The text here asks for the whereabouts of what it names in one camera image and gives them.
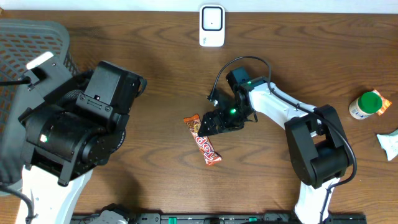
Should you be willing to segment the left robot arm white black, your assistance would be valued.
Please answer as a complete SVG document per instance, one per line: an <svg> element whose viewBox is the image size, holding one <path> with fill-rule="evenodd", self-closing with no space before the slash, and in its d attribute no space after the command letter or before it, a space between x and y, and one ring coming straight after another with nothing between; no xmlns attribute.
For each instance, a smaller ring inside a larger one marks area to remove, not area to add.
<svg viewBox="0 0 398 224"><path fill-rule="evenodd" d="M25 129L18 223L68 223L93 169L123 144L142 76L102 61L73 76L51 52L31 60L24 78L40 96L19 122Z"/></svg>

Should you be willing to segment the white jar green lid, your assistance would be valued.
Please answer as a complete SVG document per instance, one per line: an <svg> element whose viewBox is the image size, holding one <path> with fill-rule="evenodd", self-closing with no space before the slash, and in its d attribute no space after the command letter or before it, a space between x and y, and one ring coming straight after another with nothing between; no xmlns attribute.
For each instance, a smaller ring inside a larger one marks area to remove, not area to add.
<svg viewBox="0 0 398 224"><path fill-rule="evenodd" d="M366 92L349 105L349 113L355 119L366 119L382 107L381 97L373 91Z"/></svg>

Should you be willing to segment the orange tissue pack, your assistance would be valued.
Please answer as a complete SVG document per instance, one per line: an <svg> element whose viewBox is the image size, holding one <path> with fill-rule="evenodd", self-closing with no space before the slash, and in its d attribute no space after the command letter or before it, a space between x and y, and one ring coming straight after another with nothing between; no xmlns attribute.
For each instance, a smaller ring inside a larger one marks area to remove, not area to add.
<svg viewBox="0 0 398 224"><path fill-rule="evenodd" d="M385 99L377 90L373 90L373 92L375 94L377 94L380 97L381 101L382 101L381 108L376 112L379 116L381 116L388 109L388 107L390 107L392 102L387 100L387 99Z"/></svg>

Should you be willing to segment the chocolate bar wrapper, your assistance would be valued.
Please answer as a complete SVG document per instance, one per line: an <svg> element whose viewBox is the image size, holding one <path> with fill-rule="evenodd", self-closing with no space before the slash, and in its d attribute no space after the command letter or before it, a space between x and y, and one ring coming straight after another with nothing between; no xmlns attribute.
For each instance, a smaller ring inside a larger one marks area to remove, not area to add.
<svg viewBox="0 0 398 224"><path fill-rule="evenodd" d="M191 117L184 118L184 123L187 125L191 135L193 136L200 152L202 153L205 164L212 166L222 161L222 157L214 150L214 147L210 139L205 137L199 137L198 132L201 127L201 120L198 114Z"/></svg>

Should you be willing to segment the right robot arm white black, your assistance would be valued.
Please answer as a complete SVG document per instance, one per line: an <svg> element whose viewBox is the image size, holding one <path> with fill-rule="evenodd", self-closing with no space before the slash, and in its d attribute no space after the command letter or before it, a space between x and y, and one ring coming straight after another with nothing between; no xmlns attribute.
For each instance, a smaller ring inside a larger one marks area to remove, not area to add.
<svg viewBox="0 0 398 224"><path fill-rule="evenodd" d="M243 129L250 115L262 113L285 130L290 161L300 179L294 213L301 223L324 223L333 189L346 169L357 162L334 107L302 103L266 77L250 78L243 68L230 71L226 80L234 93L230 101L218 90L210 100L217 108L204 114L198 135L212 136Z"/></svg>

